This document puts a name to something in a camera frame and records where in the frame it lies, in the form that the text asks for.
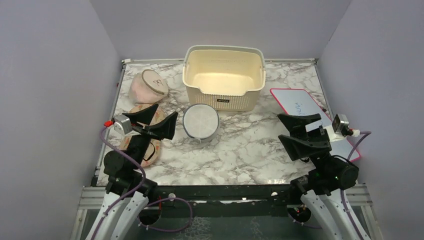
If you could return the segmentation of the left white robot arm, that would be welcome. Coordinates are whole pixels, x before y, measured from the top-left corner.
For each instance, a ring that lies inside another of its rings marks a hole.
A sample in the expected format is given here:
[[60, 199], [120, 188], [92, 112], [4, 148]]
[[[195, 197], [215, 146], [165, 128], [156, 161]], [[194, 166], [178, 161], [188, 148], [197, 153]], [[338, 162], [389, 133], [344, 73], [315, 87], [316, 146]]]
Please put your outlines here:
[[[123, 113], [106, 121], [100, 131], [101, 141], [111, 148], [103, 159], [103, 172], [108, 175], [103, 202], [88, 240], [121, 240], [128, 232], [139, 212], [157, 200], [158, 184], [147, 179], [142, 167], [152, 140], [171, 140], [175, 135], [178, 112], [174, 111], [157, 124], [158, 104], [133, 113]], [[113, 146], [104, 132], [114, 128], [123, 136], [135, 131], [125, 150]]]

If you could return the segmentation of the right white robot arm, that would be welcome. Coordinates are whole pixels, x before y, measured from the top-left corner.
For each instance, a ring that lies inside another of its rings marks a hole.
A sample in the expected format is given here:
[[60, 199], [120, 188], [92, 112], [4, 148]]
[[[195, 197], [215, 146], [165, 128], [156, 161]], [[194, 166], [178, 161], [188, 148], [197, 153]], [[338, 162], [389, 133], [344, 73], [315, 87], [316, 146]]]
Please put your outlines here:
[[320, 121], [320, 114], [280, 113], [277, 117], [289, 132], [278, 138], [290, 159], [312, 162], [315, 167], [308, 174], [290, 181], [289, 199], [306, 205], [329, 239], [369, 240], [370, 236], [360, 224], [345, 192], [355, 186], [359, 176], [359, 168], [350, 160], [357, 146], [347, 157], [342, 157], [331, 154], [331, 144], [347, 137], [364, 140], [371, 132], [350, 128], [344, 114], [336, 115], [331, 125], [310, 131], [306, 126]]

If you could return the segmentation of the white mesh laundry bag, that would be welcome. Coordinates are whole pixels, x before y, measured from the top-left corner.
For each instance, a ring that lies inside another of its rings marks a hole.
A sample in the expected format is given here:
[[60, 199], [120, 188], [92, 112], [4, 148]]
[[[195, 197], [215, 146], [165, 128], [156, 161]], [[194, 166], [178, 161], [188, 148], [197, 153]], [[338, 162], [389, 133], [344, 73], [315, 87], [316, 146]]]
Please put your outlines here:
[[220, 128], [218, 112], [207, 104], [194, 104], [188, 107], [182, 117], [185, 133], [199, 142], [210, 142]]

